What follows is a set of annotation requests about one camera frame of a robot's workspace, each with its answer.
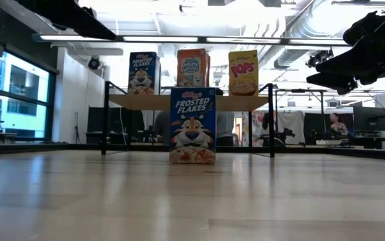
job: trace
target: wooden floor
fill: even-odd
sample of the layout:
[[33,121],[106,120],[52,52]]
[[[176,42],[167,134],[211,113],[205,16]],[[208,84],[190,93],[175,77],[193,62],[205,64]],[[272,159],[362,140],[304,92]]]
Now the wooden floor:
[[0,240],[385,241],[385,161],[217,157],[0,155]]

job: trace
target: yellow cereal box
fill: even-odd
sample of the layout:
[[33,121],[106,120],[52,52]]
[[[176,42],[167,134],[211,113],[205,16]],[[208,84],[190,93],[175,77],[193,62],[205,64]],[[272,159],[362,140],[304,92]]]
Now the yellow cereal box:
[[258,52],[230,52],[230,95],[257,96],[259,91]]

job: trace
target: cereal box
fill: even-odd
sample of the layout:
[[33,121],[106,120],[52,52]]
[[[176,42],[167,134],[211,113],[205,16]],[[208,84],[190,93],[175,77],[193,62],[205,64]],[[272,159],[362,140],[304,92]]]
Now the cereal box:
[[158,94],[160,73],[157,53],[130,53],[128,93]]
[[208,55],[205,49],[177,52],[177,86],[206,87]]
[[214,88],[174,88],[170,100],[170,162],[214,164]]
[[256,50],[229,53],[230,95],[258,95],[259,66],[257,55]]

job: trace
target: person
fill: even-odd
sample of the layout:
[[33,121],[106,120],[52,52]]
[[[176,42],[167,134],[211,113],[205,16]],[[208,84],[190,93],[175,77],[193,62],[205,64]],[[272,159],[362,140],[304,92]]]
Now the person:
[[[224,91],[217,88],[217,96],[223,96]],[[231,147],[234,145],[234,137],[232,135],[234,129],[234,113],[229,111],[216,113],[216,145]]]
[[341,135],[346,135],[348,133],[347,127],[340,120],[338,113],[331,114],[331,130],[340,133]]
[[163,110],[158,113],[153,125],[153,132],[162,137],[164,145],[170,144],[170,112]]

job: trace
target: blue cereal box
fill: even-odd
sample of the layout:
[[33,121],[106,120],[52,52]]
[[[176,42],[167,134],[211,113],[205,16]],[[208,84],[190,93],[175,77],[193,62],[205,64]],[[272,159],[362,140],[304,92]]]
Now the blue cereal box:
[[170,162],[214,164],[215,88],[174,88],[170,99]]
[[157,53],[130,53],[128,93],[158,94],[160,73]]

